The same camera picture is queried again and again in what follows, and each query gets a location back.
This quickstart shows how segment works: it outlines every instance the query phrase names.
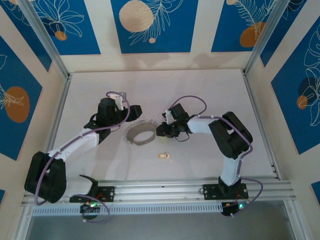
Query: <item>metal frame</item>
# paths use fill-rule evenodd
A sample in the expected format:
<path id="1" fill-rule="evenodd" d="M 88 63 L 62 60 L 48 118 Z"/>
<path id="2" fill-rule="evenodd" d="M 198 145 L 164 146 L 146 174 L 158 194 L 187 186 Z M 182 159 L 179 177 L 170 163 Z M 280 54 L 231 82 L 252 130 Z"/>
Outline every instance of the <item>metal frame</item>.
<path id="1" fill-rule="evenodd" d="M 60 97 L 58 108 L 55 113 L 54 123 L 52 125 L 50 137 L 47 142 L 47 147 L 45 149 L 46 151 L 49 151 L 54 146 L 72 76 L 69 77 L 69 73 L 60 58 L 59 52 L 57 51 L 50 36 L 45 30 L 41 20 L 38 18 L 37 13 L 32 7 L 32 4 L 28 0 L 17 1 L 22 12 L 24 13 L 26 19 L 30 22 L 41 43 L 47 50 L 52 60 L 56 63 L 60 73 L 67 79 Z M 259 129 L 261 131 L 267 155 L 270 159 L 270 164 L 275 173 L 274 177 L 265 177 L 259 179 L 263 183 L 264 191 L 257 199 L 257 201 L 284 201 L 296 239 L 311 240 L 313 238 L 310 234 L 310 231 L 308 230 L 307 225 L 305 224 L 306 221 L 304 220 L 299 204 L 296 201 L 296 196 L 291 183 L 288 180 L 283 180 L 283 176 L 281 175 L 281 171 L 275 160 L 274 153 L 271 149 L 266 131 L 260 118 L 259 108 L 256 104 L 254 93 L 247 79 L 247 74 L 250 72 L 257 59 L 260 57 L 263 48 L 269 40 L 289 1 L 290 0 L 284 0 L 278 1 L 276 3 L 274 11 L 272 11 L 267 21 L 266 27 L 262 31 L 261 37 L 258 39 L 255 47 L 253 48 L 252 54 L 245 66 L 245 69 L 242 71 L 242 75 L 253 107 L 254 114 L 257 119 Z M 158 211 L 159 213 L 163 213 L 161 212 L 162 207 L 166 209 L 166 207 L 172 206 L 177 207 L 177 209 L 179 210 L 181 207 L 181 209 L 183 209 L 181 211 L 186 213 L 188 211 L 190 212 L 190 208 L 188 208 L 188 206 L 193 208 L 193 211 L 200 211 L 200 206 L 202 206 L 204 209 L 201 211 L 203 212 L 216 212 L 217 209 L 220 209 L 220 204 L 227 201 L 207 201 L 204 200 L 204 196 L 199 192 L 203 184 L 216 183 L 218 183 L 218 180 L 216 178 L 156 181 L 99 181 L 100 186 L 116 187 L 114 202 L 108 204 L 109 206 L 111 206 L 111 209 L 114 209 L 113 214 L 130 214 L 130 211 L 128 211 L 128 209 L 135 209 L 134 212 L 137 211 L 141 213 L 141 210 L 143 211 L 145 208 L 150 207 L 153 209 L 153 206 L 155 206 L 155 208 L 157 208 L 158 210 L 161 207 L 161 210 L 156 210 L 156 212 Z M 260 185 L 254 182 L 244 181 L 244 183 L 247 184 L 249 199 L 252 199 L 253 196 L 258 193 Z M 37 215 L 40 213 L 47 216 L 50 214 L 59 214 L 60 216 L 68 215 L 70 214 L 70 212 L 68 212 L 68 209 L 77 209 L 79 207 L 79 204 L 69 203 L 69 196 L 64 196 L 55 205 L 45 204 L 41 207 L 34 207 L 34 196 L 26 193 L 22 201 L 22 206 L 23 208 L 17 231 L 11 238 L 13 240 L 25 239 L 33 215 Z M 218 207 L 212 208 L 210 210 L 208 209 L 208 206 Z"/>
<path id="2" fill-rule="evenodd" d="M 66 102 L 66 98 L 68 95 L 69 86 L 72 80 L 72 75 L 69 77 L 68 81 L 64 86 L 63 93 L 61 94 L 61 100 L 58 105 L 58 109 L 56 111 L 55 120 L 53 123 L 51 135 L 48 141 L 47 150 L 51 150 L 56 134 L 58 131 L 58 126 L 60 123 L 60 119 L 62 116 L 62 112 L 64 109 L 64 105 Z M 259 180 L 263 183 L 263 192 L 261 196 L 257 199 L 257 201 L 284 201 L 287 205 L 291 204 L 288 208 L 288 215 L 290 218 L 291 226 L 294 231 L 294 234 L 297 239 L 300 239 L 300 236 L 309 236 L 310 234 L 306 230 L 306 227 L 303 224 L 303 220 L 300 221 L 300 216 L 298 214 L 299 208 L 295 204 L 296 196 L 291 186 L 289 180 L 282 180 L 282 176 L 280 174 L 277 162 L 274 158 L 274 154 L 269 145 L 269 141 L 265 130 L 263 128 L 263 124 L 260 118 L 259 109 L 255 102 L 255 97 L 250 87 L 250 83 L 248 82 L 246 76 L 243 74 L 243 80 L 246 85 L 248 95 L 254 110 L 254 114 L 257 118 L 257 122 L 262 134 L 262 138 L 267 149 L 267 153 L 270 159 L 270 164 L 274 169 L 275 175 L 273 177 L 264 177 Z M 132 207 L 132 206 L 141 206 L 141 207 L 150 207 L 150 206 L 172 206 L 172 204 L 180 205 L 180 206 L 200 206 L 203 204 L 220 204 L 227 201 L 207 201 L 204 200 L 204 196 L 199 193 L 200 188 L 203 184 L 217 184 L 217 178 L 203 178 L 203 179 L 186 179 L 186 180 L 152 180 L 152 181 L 108 181 L 108 180 L 100 180 L 99 186 L 115 186 L 115 196 L 114 202 L 108 204 L 111 208 L 121 208 L 124 207 Z M 247 189 L 249 193 L 249 199 L 252 199 L 259 191 L 260 185 L 255 182 L 244 181 L 247 184 Z M 53 206 L 55 211 L 59 211 L 59 209 L 74 209 L 75 207 L 79 207 L 77 203 L 69 203 L 70 196 L 64 196 L 61 200 L 55 205 L 45 204 L 40 207 L 42 209 L 52 209 Z M 26 193 L 23 198 L 22 204 L 25 207 L 24 212 L 21 214 L 21 220 L 18 228 L 18 232 L 15 236 L 26 236 L 28 226 L 31 220 L 33 213 L 36 213 L 39 207 L 34 207 L 34 195 Z M 127 211 L 122 211 L 122 214 L 128 214 Z"/>
<path id="3" fill-rule="evenodd" d="M 256 44 L 253 47 L 252 53 L 244 67 L 244 72 L 248 74 L 252 67 L 255 65 L 256 61 L 259 59 L 263 49 L 265 48 L 268 40 L 270 39 L 272 33 L 274 32 L 279 20 L 282 17 L 282 14 L 286 10 L 290 0 L 281 0 L 277 1 L 274 5 L 274 8 L 265 23 L 260 37 L 256 41 Z"/>
<path id="4" fill-rule="evenodd" d="M 45 29 L 45 26 L 41 22 L 38 14 L 36 13 L 32 3 L 29 0 L 17 0 L 19 8 L 21 9 L 22 13 L 24 14 L 25 18 L 30 23 L 33 31 L 35 32 L 36 36 L 39 38 L 40 42 L 42 43 L 44 49 L 49 54 L 50 58 L 56 64 L 56 67 L 63 78 L 68 79 L 69 73 L 68 70 L 62 61 L 60 54 L 52 42 L 51 37 L 49 36 L 48 32 Z"/>

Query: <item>botanical line drawing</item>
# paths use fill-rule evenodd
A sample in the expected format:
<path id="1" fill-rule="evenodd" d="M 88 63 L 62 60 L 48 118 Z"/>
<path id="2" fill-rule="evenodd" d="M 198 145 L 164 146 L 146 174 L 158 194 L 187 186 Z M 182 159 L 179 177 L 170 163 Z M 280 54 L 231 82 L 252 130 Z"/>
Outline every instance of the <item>botanical line drawing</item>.
<path id="1" fill-rule="evenodd" d="M 6 6 L 12 14 L 29 26 L 16 0 L 2 1 L 8 2 Z M 85 16 L 70 10 L 69 0 L 31 0 L 31 4 L 49 35 L 55 36 L 60 41 L 67 40 L 67 33 L 82 37 L 83 33 L 77 24 L 83 22 Z"/>
<path id="2" fill-rule="evenodd" d="M 301 8 L 303 2 L 304 2 L 304 0 L 291 0 L 289 2 L 288 6 L 286 7 L 286 9 L 284 10 L 284 13 L 282 14 L 282 17 L 285 20 L 287 20 L 289 12 L 298 11 Z"/>
<path id="3" fill-rule="evenodd" d="M 277 0 L 264 0 L 260 8 L 257 7 L 255 0 L 226 0 L 228 5 L 237 7 L 239 15 L 246 21 L 248 28 L 243 31 L 240 37 L 240 44 L 245 48 L 253 47 L 264 26 L 266 17 L 270 15 L 274 9 Z"/>
<path id="4" fill-rule="evenodd" d="M 6 60 L 6 55 L 0 55 L 0 70 L 5 66 Z M 23 123 L 27 120 L 30 111 L 28 93 L 19 86 L 12 86 L 5 91 L 0 84 L 0 109 L 3 108 L 12 121 L 18 124 Z"/>
<path id="5" fill-rule="evenodd" d="M 6 55 L 0 55 L 0 70 L 6 64 L 6 59 L 7 59 Z M 22 102 L 23 99 L 24 97 L 16 98 L 8 94 L 0 84 L 0 109 L 3 109 L 6 105 L 8 105 L 9 107 L 10 104 L 17 104 L 17 105 L 23 106 L 24 105 L 24 103 Z"/>
<path id="6" fill-rule="evenodd" d="M 16 2 L 16 0 L 1 0 L 1 1 L 10 10 L 12 15 L 16 19 L 23 22 L 25 25 L 30 26 L 28 20 L 26 19 L 25 15 L 21 11 L 20 7 L 18 6 L 18 3 Z"/>
<path id="7" fill-rule="evenodd" d="M 310 126 L 320 124 L 320 25 L 313 33 L 304 56 L 307 77 L 301 82 L 296 101 L 299 109 L 310 107 Z"/>
<path id="8" fill-rule="evenodd" d="M 154 44 L 166 26 L 170 27 L 170 13 L 177 10 L 184 0 L 130 0 L 119 11 L 122 26 L 132 39 L 130 45 L 139 41 Z"/>

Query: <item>wire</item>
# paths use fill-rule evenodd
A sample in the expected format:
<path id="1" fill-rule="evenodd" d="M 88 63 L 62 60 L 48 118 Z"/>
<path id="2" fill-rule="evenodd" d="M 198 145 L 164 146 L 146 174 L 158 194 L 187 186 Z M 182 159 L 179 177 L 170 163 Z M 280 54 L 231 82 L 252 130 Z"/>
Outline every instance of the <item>wire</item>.
<path id="1" fill-rule="evenodd" d="M 201 187 L 201 188 L 199 189 L 198 193 L 201 194 L 201 195 L 204 195 L 204 194 L 205 194 L 205 192 L 204 192 L 204 187 Z"/>
<path id="2" fill-rule="evenodd" d="M 199 99 L 201 102 L 203 102 L 203 104 L 204 104 L 204 110 L 202 110 L 201 112 L 199 112 L 197 115 L 201 115 L 201 114 L 203 114 L 203 113 L 207 110 L 207 104 L 206 104 L 206 102 L 205 102 L 202 98 L 200 98 L 200 97 L 198 97 L 198 96 L 193 96 L 193 95 L 185 95 L 185 96 L 182 96 L 182 97 L 178 98 L 178 99 L 169 107 L 169 109 L 172 108 L 178 101 L 180 101 L 181 99 L 184 99 L 184 98 L 195 98 L 195 99 Z"/>
<path id="3" fill-rule="evenodd" d="M 91 200 L 93 200 L 93 201 L 95 201 L 95 202 L 100 203 L 100 204 L 106 209 L 106 211 L 108 212 L 108 216 L 110 215 L 110 209 L 107 207 L 107 205 L 105 205 L 102 201 L 98 200 L 97 198 L 92 197 L 92 196 L 83 195 L 83 194 L 76 194 L 76 195 L 74 195 L 74 196 L 81 197 L 81 198 L 86 198 L 86 199 L 91 199 Z M 86 223 L 90 223 L 90 224 L 104 224 L 104 223 L 106 223 L 106 222 L 109 220 L 108 217 L 106 217 L 105 219 L 103 219 L 103 220 L 101 220 L 101 221 L 91 221 L 91 220 L 87 220 L 87 219 L 85 218 L 85 212 L 86 212 L 86 210 L 84 210 L 84 211 L 82 212 L 81 217 L 83 218 L 83 221 L 86 222 Z"/>
<path id="4" fill-rule="evenodd" d="M 175 136 L 174 138 L 175 138 L 175 140 L 177 140 L 178 142 L 180 142 L 180 143 L 183 143 L 183 142 L 185 142 L 185 141 L 188 141 L 189 140 L 189 138 L 190 138 L 190 136 L 189 136 L 189 134 L 186 132 L 186 134 L 188 135 L 188 138 L 187 139 L 185 139 L 185 140 L 178 140 L 178 138 Z"/>
<path id="5" fill-rule="evenodd" d="M 124 120 L 122 120 L 120 123 L 116 124 L 116 125 L 113 125 L 113 126 L 106 126 L 106 127 L 100 127 L 100 128 L 97 128 L 97 129 L 94 129 L 94 130 L 90 130 L 90 131 L 87 131 L 86 133 L 84 133 L 83 135 L 79 135 L 77 136 L 76 138 L 74 138 L 73 140 L 71 140 L 70 142 L 68 142 L 66 145 L 64 145 L 60 151 L 57 151 L 55 154 L 53 154 L 53 156 L 49 159 L 49 161 L 46 163 L 46 165 L 44 166 L 42 172 L 41 172 L 41 175 L 39 177 L 39 180 L 38 180 L 38 183 L 36 185 L 36 189 L 35 189 L 35 194 L 34 194 L 34 204 L 36 206 L 40 206 L 42 204 L 44 204 L 46 202 L 46 200 L 42 201 L 42 202 L 38 202 L 38 197 L 39 197 L 39 191 L 40 191 L 40 185 L 42 183 L 42 180 L 44 179 L 44 176 L 46 174 L 46 171 L 48 170 L 51 162 L 55 159 L 56 156 L 58 156 L 61 152 L 63 152 L 67 147 L 69 147 L 70 145 L 72 145 L 73 143 L 75 143 L 77 140 L 83 138 L 84 136 L 86 135 L 89 135 L 91 133 L 95 133 L 97 131 L 101 131 L 101 130 L 107 130 L 107 129 L 111 129 L 111 128 L 115 128 L 115 127 L 119 127 L 121 124 L 123 124 L 129 117 L 130 115 L 130 104 L 127 100 L 127 98 L 122 95 L 121 93 L 119 92 L 116 92 L 116 91 L 108 91 L 105 95 L 107 97 L 109 97 L 110 94 L 117 94 L 119 95 L 120 97 L 123 98 L 123 100 L 125 101 L 125 103 L 127 104 L 127 107 L 128 107 L 128 112 L 124 118 Z M 86 196 L 90 199 L 93 199 L 94 201 L 97 201 L 98 203 L 100 202 L 98 199 L 94 198 L 94 197 L 89 197 L 89 196 Z"/>
<path id="6" fill-rule="evenodd" d="M 242 213 L 244 211 L 244 209 L 248 208 L 248 206 L 250 206 L 262 193 L 262 191 L 264 190 L 264 185 L 262 184 L 262 182 L 260 182 L 259 180 L 255 180 L 255 179 L 251 179 L 251 178 L 246 178 L 246 177 L 241 177 L 240 176 L 240 168 L 241 168 L 241 164 L 243 161 L 243 158 L 245 156 L 247 156 L 248 154 L 252 153 L 252 151 L 254 150 L 254 147 L 252 146 L 252 144 L 249 142 L 249 140 L 231 123 L 229 122 L 227 119 L 221 117 L 221 116 L 199 116 L 200 119 L 208 119 L 208 118 L 212 118 L 212 119 L 218 119 L 218 120 L 222 120 L 224 121 L 226 124 L 228 124 L 245 142 L 246 144 L 248 144 L 248 146 L 250 147 L 249 151 L 245 152 L 244 154 L 242 154 L 240 156 L 240 161 L 239 161 L 239 165 L 236 171 L 237 176 L 239 176 L 239 178 L 241 180 L 245 180 L 245 181 L 250 181 L 250 182 L 255 182 L 260 184 L 260 191 L 258 192 L 258 194 L 246 205 L 246 207 L 244 207 L 242 210 L 236 212 L 235 214 L 232 215 L 232 217 L 234 217 L 235 215 Z"/>
<path id="7" fill-rule="evenodd" d="M 120 128 L 121 128 L 121 126 L 119 126 L 118 129 L 116 129 L 116 130 L 110 131 L 110 133 L 114 133 L 114 132 L 118 131 Z"/>

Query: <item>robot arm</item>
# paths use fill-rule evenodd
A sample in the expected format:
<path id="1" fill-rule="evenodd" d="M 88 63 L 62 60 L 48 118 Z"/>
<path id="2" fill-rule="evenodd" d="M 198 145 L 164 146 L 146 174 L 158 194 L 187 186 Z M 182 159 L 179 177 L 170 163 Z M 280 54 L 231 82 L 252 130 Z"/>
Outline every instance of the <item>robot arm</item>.
<path id="1" fill-rule="evenodd" d="M 240 155 L 249 150 L 249 145 L 237 134 L 226 121 L 231 123 L 239 132 L 252 143 L 253 138 L 241 121 L 233 112 L 227 112 L 222 117 L 200 118 L 189 116 L 181 104 L 177 104 L 162 114 L 167 122 L 163 122 L 156 130 L 157 136 L 178 137 L 181 132 L 187 134 L 212 134 L 223 157 L 223 170 L 219 177 L 220 191 L 226 198 L 233 195 L 236 187 L 241 183 L 239 177 Z"/>
<path id="2" fill-rule="evenodd" d="M 126 119 L 128 109 L 122 106 L 122 102 L 123 98 L 118 94 L 111 94 L 101 99 L 97 113 L 90 118 L 83 130 L 68 144 L 64 144 L 48 153 L 37 152 L 32 157 L 24 189 L 32 194 L 36 193 L 40 176 L 43 174 L 48 161 L 54 156 L 49 165 L 49 171 L 43 176 L 38 196 L 50 203 L 57 202 L 67 189 L 66 166 L 70 166 L 81 155 L 96 147 L 111 133 L 110 129 L 101 130 L 101 128 L 118 125 Z M 138 119 L 141 114 L 142 110 L 139 105 L 130 106 L 126 122 Z M 88 176 L 81 175 L 81 177 L 84 177 L 83 180 L 86 179 L 85 183 L 88 186 L 86 193 L 89 191 L 93 194 L 91 197 L 96 197 L 94 194 L 98 182 Z"/>

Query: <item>purple cable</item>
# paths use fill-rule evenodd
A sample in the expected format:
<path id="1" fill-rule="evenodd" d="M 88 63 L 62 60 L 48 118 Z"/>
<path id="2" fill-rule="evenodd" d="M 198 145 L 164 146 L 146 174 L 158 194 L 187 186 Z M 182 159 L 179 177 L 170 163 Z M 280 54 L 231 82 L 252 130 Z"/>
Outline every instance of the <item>purple cable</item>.
<path id="1" fill-rule="evenodd" d="M 83 195 L 83 194 L 76 194 L 76 195 L 73 195 L 73 196 L 77 196 L 77 197 L 81 197 L 81 198 L 86 198 L 86 199 L 91 199 L 91 200 L 93 200 L 93 201 L 95 201 L 95 202 L 100 203 L 100 204 L 106 209 L 106 211 L 108 212 L 108 215 L 110 215 L 110 210 L 109 210 L 109 208 L 107 207 L 107 205 L 105 205 L 102 201 L 98 200 L 97 198 L 92 197 L 92 196 Z M 101 220 L 101 221 L 90 221 L 90 220 L 87 220 L 87 219 L 85 218 L 85 212 L 86 212 L 86 211 L 83 211 L 83 212 L 82 212 L 81 217 L 83 218 L 83 220 L 84 220 L 86 223 L 90 223 L 90 224 L 104 224 L 104 223 L 106 223 L 106 222 L 109 220 L 109 218 L 106 217 L 104 220 Z"/>
<path id="2" fill-rule="evenodd" d="M 127 104 L 127 107 L 128 107 L 128 112 L 124 118 L 123 121 L 121 121 L 120 123 L 116 124 L 116 125 L 113 125 L 113 126 L 106 126 L 106 127 L 100 127 L 100 128 L 97 128 L 97 129 L 94 129 L 94 130 L 91 130 L 91 131 L 87 131 L 86 133 L 84 133 L 82 136 L 77 136 L 76 138 L 72 139 L 70 142 L 68 142 L 66 145 L 64 145 L 61 149 L 60 149 L 60 152 L 57 151 L 50 159 L 49 161 L 46 163 L 46 165 L 44 166 L 42 172 L 41 172 L 41 175 L 39 177 L 39 180 L 38 180 L 38 183 L 36 185 L 36 189 L 35 189 L 35 193 L 34 193 L 34 204 L 37 205 L 37 206 L 40 206 L 42 204 L 44 204 L 46 202 L 46 200 L 42 201 L 42 202 L 38 202 L 38 197 L 39 197 L 39 191 L 40 191 L 40 185 L 42 183 L 42 180 L 44 179 L 44 176 L 46 174 L 46 171 L 48 170 L 51 162 L 55 159 L 55 157 L 57 155 L 59 155 L 59 153 L 63 152 L 67 147 L 69 147 L 71 144 L 73 144 L 74 142 L 76 142 L 77 140 L 81 139 L 82 137 L 88 135 L 88 134 L 91 134 L 91 133 L 95 133 L 97 131 L 101 131 L 101 130 L 107 130 L 107 129 L 111 129 L 111 128 L 115 128 L 115 127 L 118 127 L 120 126 L 121 124 L 123 124 L 124 122 L 126 122 L 126 120 L 128 119 L 129 115 L 130 115 L 130 104 L 128 102 L 128 100 L 125 98 L 125 96 L 123 96 L 122 94 L 120 94 L 119 92 L 116 92 L 116 91 L 108 91 L 105 95 L 107 97 L 109 97 L 109 94 L 117 94 L 119 95 L 120 97 L 123 98 L 123 100 L 125 101 L 125 103 Z"/>
<path id="3" fill-rule="evenodd" d="M 200 119 L 212 119 L 211 116 L 199 116 Z M 248 139 L 246 139 L 246 137 L 231 123 L 229 122 L 227 119 L 221 117 L 221 116 L 214 116 L 213 119 L 218 119 L 218 120 L 222 120 L 224 121 L 226 124 L 228 124 L 245 142 L 246 144 L 248 144 L 248 146 L 250 147 L 250 150 L 245 152 L 244 154 L 241 155 L 240 157 L 240 161 L 239 161 L 239 165 L 238 165 L 238 168 L 236 170 L 236 174 L 239 176 L 240 174 L 240 168 L 241 168 L 241 164 L 242 164 L 242 161 L 243 161 L 243 158 L 245 156 L 247 156 L 248 154 L 250 154 L 253 150 L 254 150 L 254 147 L 252 146 L 252 144 L 249 142 Z M 258 181 L 258 180 L 255 180 L 255 179 L 251 179 L 251 178 L 246 178 L 246 177 L 239 177 L 241 180 L 245 180 L 245 181 L 251 181 L 251 182 L 255 182 L 255 183 L 258 183 L 260 184 L 261 188 L 260 188 L 260 191 L 258 192 L 258 194 L 248 203 L 248 205 L 246 205 L 246 207 L 244 209 L 246 209 L 248 206 L 250 206 L 262 193 L 262 191 L 264 190 L 264 186 L 262 184 L 262 182 Z M 235 214 L 232 215 L 235 216 L 239 213 L 242 213 L 243 210 L 241 211 L 238 211 L 236 212 Z"/>
<path id="4" fill-rule="evenodd" d="M 182 96 L 182 97 L 178 98 L 178 99 L 169 107 L 169 109 L 172 108 L 179 100 L 184 99 L 184 98 L 195 98 L 195 99 L 199 99 L 201 102 L 203 102 L 203 104 L 204 104 L 204 110 L 202 110 L 201 112 L 199 112 L 198 115 L 203 114 L 203 113 L 207 110 L 207 104 L 206 104 L 206 102 L 205 102 L 202 98 L 200 98 L 200 97 L 198 97 L 198 96 L 193 96 L 193 95 L 185 95 L 185 96 Z"/>

